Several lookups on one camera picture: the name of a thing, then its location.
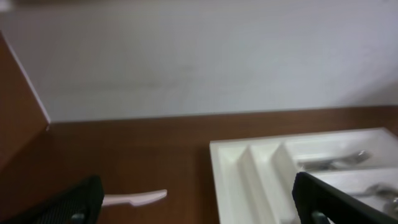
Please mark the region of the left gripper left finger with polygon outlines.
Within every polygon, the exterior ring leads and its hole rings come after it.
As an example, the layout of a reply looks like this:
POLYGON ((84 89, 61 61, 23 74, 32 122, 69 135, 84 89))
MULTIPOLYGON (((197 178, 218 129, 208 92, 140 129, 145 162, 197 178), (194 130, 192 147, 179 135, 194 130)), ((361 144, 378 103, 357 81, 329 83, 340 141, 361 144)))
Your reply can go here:
POLYGON ((101 178, 92 175, 1 224, 95 224, 103 199, 101 178))

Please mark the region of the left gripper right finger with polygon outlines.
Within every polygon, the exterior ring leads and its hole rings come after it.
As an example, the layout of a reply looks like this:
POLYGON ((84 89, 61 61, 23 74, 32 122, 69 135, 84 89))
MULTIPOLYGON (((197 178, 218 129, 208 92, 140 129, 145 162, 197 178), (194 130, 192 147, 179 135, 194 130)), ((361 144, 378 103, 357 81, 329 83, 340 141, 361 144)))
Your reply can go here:
POLYGON ((386 215, 307 172, 295 176, 292 197, 301 224, 397 224, 386 215))

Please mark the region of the short metal fork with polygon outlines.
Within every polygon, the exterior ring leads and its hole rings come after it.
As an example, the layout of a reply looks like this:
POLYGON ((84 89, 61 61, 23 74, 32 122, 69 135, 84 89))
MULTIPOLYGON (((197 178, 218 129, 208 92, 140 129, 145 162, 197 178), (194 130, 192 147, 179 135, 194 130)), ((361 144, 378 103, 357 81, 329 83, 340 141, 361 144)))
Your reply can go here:
POLYGON ((358 151, 339 158, 299 162, 298 166, 307 171, 349 169, 372 158, 372 156, 373 155, 368 151, 358 151))

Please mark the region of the metal tablespoon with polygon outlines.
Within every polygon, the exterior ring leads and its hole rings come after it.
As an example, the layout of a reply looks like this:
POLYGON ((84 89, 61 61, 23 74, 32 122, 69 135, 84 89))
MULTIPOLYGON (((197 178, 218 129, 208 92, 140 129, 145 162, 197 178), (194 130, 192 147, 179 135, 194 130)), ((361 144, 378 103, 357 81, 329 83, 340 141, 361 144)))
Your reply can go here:
POLYGON ((386 199, 397 198, 397 189, 391 185, 379 183, 368 187, 363 192, 350 192, 348 195, 352 197, 372 197, 377 196, 386 199))

